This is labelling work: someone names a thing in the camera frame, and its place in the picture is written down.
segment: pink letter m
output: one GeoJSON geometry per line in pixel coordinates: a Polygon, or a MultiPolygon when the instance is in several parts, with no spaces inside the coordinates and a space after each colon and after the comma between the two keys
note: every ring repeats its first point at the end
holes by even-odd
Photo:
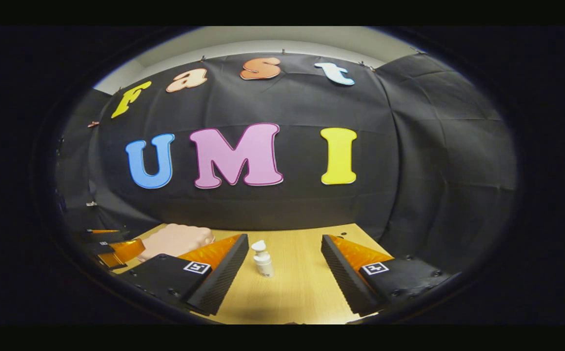
{"type": "Polygon", "coordinates": [[[226,181],[237,184],[244,164],[248,163],[244,182],[250,186],[273,186],[283,181],[276,170],[274,136],[280,127],[272,123],[252,124],[245,129],[236,149],[228,144],[218,129],[202,129],[189,136],[196,143],[198,172],[196,187],[212,189],[222,180],[215,176],[213,165],[218,167],[226,181]]]}

